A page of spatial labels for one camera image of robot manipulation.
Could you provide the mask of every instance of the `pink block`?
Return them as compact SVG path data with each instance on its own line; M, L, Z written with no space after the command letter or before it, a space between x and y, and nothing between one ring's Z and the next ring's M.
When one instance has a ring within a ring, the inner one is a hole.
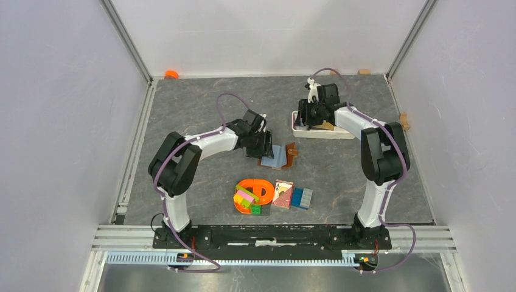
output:
M238 190L237 195L241 196L242 198L244 198L244 200L248 201L249 203L254 204L254 198L246 194L244 191Z

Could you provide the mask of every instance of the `yellow block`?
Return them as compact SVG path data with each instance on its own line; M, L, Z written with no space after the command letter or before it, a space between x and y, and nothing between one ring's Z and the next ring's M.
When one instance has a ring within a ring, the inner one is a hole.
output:
M233 201L235 201L235 203L237 203L237 204L241 204L242 200L243 200L243 198L240 195L233 196Z

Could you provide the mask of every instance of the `orange plastic track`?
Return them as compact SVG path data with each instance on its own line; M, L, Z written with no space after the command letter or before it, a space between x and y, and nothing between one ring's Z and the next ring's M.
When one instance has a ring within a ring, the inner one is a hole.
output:
M266 205L272 202L274 198L274 186L269 181L264 179L244 179L239 182L239 186L248 189L250 192L255 194L260 200L256 205ZM235 204L235 208L242 214L251 214L251 209L245 209L242 205Z

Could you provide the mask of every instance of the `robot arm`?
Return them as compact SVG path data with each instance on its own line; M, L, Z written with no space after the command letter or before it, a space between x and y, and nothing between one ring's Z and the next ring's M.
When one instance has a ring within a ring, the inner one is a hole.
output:
M362 235L370 229L381 228L382 224L378 216L384 216L380 214L382 201L389 184L403 173L402 164L391 141L378 126L356 114L358 110L354 106L348 107L346 103L340 102L335 84L318 85L309 78L306 88L310 90L309 97L299 101L295 126L307 129L326 121L349 131L361 140L361 165L368 180L364 200L355 216L354 226L360 229L359 233ZM393 136L409 169L410 159L401 125L397 122L378 121L378 123ZM392 187L388 191L384 212L393 189Z
M207 133L198 136L182 136L177 132L170 133L160 146L156 156L148 167L148 173L153 180L158 170L171 152L183 142L198 137L197 141L187 144L179 150L165 166L158 179L158 188L167 194L165 200L170 219L176 231L182 231L190 224L187 213L185 191L194 180L197 165L202 159L223 151L246 148L246 155L252 158L274 157L272 151L272 131L266 130L263 116L250 109L242 119L219 127L213 136Z

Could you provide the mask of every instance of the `gray marble floor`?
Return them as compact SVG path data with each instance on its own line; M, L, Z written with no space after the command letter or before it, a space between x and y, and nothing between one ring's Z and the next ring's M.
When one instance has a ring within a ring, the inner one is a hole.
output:
M307 77L250 77L161 80L158 82L150 119L124 224L149 224L161 210L147 167L163 139L171 131L199 134L221 122L215 98L223 92L242 96L257 113L267 114L267 128L275 144L296 142L299 157L288 170L258 167L245 151L219 153L203 160L186 192L193 224L351 223L360 208L366 178L360 166L360 141L298 139L292 135L290 114L298 100L306 98ZM349 82L353 104L362 112L386 122L398 120L394 101L380 75L352 75ZM336 83L345 99L345 88L336 76L321 76L320 84ZM221 102L226 120L238 119L245 107L227 96ZM415 161L408 177L396 187L387 209L390 222L428 223L430 208ZM313 190L309 210L272 208L269 216L239 215L232 196L235 185L246 178L293 181Z

